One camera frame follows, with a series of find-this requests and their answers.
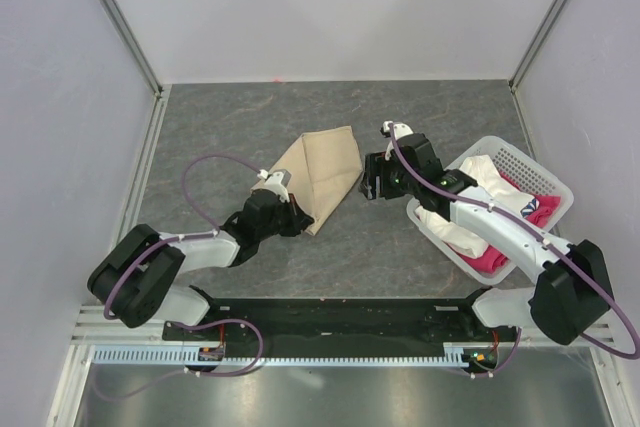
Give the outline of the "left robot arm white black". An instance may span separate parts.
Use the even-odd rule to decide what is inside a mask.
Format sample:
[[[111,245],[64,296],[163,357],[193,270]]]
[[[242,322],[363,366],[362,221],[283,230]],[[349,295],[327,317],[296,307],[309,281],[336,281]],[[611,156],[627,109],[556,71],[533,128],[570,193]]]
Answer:
[[[263,241],[296,237],[313,223],[294,195],[282,200],[258,189],[218,229],[162,234],[136,225],[90,274],[87,288],[107,319],[137,328],[158,312],[180,271],[239,266]]]

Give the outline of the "beige cloth napkin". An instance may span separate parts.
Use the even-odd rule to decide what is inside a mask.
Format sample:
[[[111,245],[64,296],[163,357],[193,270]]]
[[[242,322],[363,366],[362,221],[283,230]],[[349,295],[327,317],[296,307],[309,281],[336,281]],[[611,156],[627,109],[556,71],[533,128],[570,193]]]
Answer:
[[[314,236],[362,174],[362,159],[350,126],[301,134],[269,169],[290,174],[287,190],[313,218]]]

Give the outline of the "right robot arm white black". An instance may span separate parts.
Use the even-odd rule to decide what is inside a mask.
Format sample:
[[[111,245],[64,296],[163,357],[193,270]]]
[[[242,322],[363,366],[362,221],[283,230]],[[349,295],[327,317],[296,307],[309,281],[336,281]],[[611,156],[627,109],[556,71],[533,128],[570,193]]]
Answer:
[[[488,284],[458,315],[467,339],[483,339],[495,327],[538,328],[569,345],[612,309],[614,298],[604,255],[593,242],[572,243],[531,223],[461,169],[443,168],[431,142],[402,123],[381,130],[388,147],[365,157],[360,189],[370,200],[411,197],[414,219],[434,239],[428,219],[463,228],[494,247],[529,278],[529,288]]]

